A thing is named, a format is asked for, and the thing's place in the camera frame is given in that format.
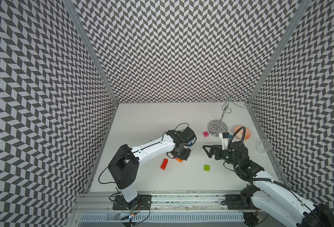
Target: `red lego brick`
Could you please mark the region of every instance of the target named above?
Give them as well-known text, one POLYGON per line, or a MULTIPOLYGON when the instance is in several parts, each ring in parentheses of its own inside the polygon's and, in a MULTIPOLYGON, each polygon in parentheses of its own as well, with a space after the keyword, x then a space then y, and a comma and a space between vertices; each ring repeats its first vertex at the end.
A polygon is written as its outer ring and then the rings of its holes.
POLYGON ((161 170, 165 170, 166 166, 167 166, 167 162, 168 162, 168 159, 165 158, 162 162, 162 165, 161 165, 161 170))

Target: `metal jewelry stand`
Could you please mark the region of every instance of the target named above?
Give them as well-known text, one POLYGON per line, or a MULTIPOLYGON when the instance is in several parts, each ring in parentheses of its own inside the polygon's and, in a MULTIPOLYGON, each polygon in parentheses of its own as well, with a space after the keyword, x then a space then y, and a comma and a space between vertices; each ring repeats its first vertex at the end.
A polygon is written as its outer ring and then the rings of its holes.
MULTIPOLYGON (((219 137, 219 134, 220 133, 224 133, 224 132, 227 132, 228 131, 228 126, 223 122, 223 118, 224 118, 224 115, 225 113, 231 113, 231 108, 229 107, 229 102, 232 102, 233 100, 243 100, 243 99, 246 99, 248 97, 245 97, 245 98, 233 98, 233 92, 232 92, 232 87, 234 87, 234 91, 237 89, 237 86, 236 85, 229 85, 228 86, 228 89, 229 89, 229 93, 227 96, 225 97, 216 97, 217 96, 217 92, 218 90, 220 90, 220 87, 219 86, 216 86, 215 87, 215 90, 213 92, 212 95, 210 95, 209 97, 209 102, 211 103, 214 103, 216 102, 216 99, 217 98, 222 98, 224 99, 226 102, 224 103, 224 105, 222 106, 222 109, 223 109, 223 114, 221 115, 221 118, 220 120, 219 119, 216 119, 216 120, 211 120, 209 122, 209 124, 207 125, 207 131, 215 136, 215 137, 219 137)), ((243 109, 246 109, 247 110, 247 107, 249 106, 249 104, 245 103, 244 104, 245 107, 241 107, 243 109)))

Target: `enclosure wall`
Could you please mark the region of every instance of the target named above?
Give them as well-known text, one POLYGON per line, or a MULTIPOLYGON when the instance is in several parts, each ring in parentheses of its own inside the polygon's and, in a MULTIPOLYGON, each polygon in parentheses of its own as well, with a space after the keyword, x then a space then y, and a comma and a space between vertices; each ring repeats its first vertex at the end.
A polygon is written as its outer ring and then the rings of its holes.
POLYGON ((114 108, 60 0, 0 1, 0 226, 66 222, 114 108))
POLYGON ((252 91, 298 1, 74 0, 119 102, 206 101, 252 91))
POLYGON ((293 189, 334 211, 334 1, 311 3, 253 108, 293 189))

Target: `orange plate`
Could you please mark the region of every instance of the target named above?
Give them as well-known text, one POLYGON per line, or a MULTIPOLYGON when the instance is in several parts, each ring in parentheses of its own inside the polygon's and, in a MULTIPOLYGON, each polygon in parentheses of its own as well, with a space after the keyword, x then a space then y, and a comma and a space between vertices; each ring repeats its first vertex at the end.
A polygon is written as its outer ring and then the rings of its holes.
MULTIPOLYGON (((234 128, 234 133, 236 133, 236 131, 241 128, 242 126, 241 125, 238 125, 234 128)), ((243 130, 240 130, 237 134, 236 134, 236 137, 241 139, 242 138, 242 132, 243 130)), ((251 137, 251 132, 248 128, 246 128, 246 133, 245 133, 245 139, 249 139, 251 137)))

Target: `clear plastic cup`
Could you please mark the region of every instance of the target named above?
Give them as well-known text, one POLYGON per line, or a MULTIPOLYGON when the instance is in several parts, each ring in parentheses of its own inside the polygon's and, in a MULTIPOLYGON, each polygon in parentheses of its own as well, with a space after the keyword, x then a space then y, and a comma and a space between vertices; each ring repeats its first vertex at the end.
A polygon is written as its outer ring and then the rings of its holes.
POLYGON ((259 141, 258 145, 255 147, 258 153, 264 154, 268 150, 272 149, 273 145, 266 139, 262 139, 259 141))

